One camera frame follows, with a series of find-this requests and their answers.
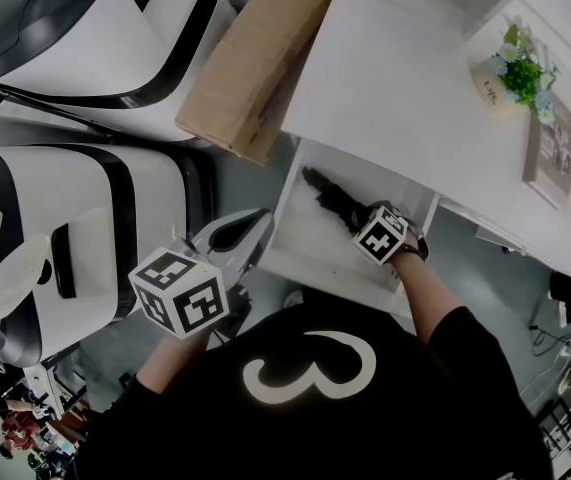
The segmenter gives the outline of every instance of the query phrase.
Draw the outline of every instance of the white desk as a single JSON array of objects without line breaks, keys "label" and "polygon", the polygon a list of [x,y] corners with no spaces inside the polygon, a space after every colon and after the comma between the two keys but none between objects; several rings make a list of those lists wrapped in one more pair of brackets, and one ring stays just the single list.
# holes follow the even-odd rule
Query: white desk
[{"label": "white desk", "polygon": [[401,7],[333,0],[283,130],[418,182],[571,276],[571,196],[555,210],[522,182],[529,111],[488,110],[468,49],[459,31]]}]

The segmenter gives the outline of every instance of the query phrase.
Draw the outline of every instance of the white logo on shirt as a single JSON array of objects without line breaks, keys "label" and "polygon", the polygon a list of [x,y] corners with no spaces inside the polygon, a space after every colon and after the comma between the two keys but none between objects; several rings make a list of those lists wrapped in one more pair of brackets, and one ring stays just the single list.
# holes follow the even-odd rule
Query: white logo on shirt
[{"label": "white logo on shirt", "polygon": [[287,386],[275,388],[266,386],[260,381],[258,376],[263,366],[265,366],[265,361],[255,359],[247,363],[243,369],[243,381],[247,391],[256,400],[270,405],[283,404],[300,396],[311,386],[316,386],[327,398],[337,400],[360,393],[372,381],[376,371],[376,354],[369,343],[351,334],[338,331],[310,331],[305,334],[309,336],[325,336],[352,347],[361,358],[361,371],[349,382],[336,384],[323,375],[316,363],[312,363],[307,371],[297,380]]}]

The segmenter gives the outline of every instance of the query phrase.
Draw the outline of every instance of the gray floor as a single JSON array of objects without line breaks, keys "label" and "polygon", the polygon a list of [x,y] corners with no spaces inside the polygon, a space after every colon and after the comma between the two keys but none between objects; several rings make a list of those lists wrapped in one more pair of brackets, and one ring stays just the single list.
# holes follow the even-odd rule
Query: gray floor
[{"label": "gray floor", "polygon": [[[217,151],[219,214],[249,208],[274,209],[293,155],[281,141],[267,168]],[[555,391],[566,364],[556,359],[559,346],[534,357],[531,319],[547,331],[571,336],[571,326],[558,328],[555,304],[546,297],[549,269],[531,258],[504,255],[500,247],[474,237],[476,228],[447,210],[437,211],[429,233],[431,264],[445,282],[498,338],[512,367],[519,391],[535,412]],[[255,270],[246,279],[253,310],[243,330],[277,311],[292,283]],[[140,312],[83,340],[81,350],[96,410],[105,410],[121,392],[118,378],[135,373],[158,341],[161,330]],[[537,351],[552,342],[546,340]]]}]

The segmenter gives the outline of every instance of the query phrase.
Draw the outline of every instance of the flower pot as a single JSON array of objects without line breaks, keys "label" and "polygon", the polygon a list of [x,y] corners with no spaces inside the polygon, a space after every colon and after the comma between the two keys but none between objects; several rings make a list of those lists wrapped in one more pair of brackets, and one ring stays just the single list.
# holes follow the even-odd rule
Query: flower pot
[{"label": "flower pot", "polygon": [[510,98],[501,79],[492,73],[491,60],[473,68],[472,78],[481,98],[493,110],[513,111],[519,106]]}]

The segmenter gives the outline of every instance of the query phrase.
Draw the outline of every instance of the white cube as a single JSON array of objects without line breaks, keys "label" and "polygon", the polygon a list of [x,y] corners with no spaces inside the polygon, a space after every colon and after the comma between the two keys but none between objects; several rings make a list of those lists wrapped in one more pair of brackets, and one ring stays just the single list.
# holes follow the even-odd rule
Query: white cube
[{"label": "white cube", "polygon": [[381,206],[354,237],[354,244],[370,260],[382,265],[405,243],[407,221]]},{"label": "white cube", "polygon": [[229,314],[216,266],[161,247],[129,274],[147,317],[180,339]]}]

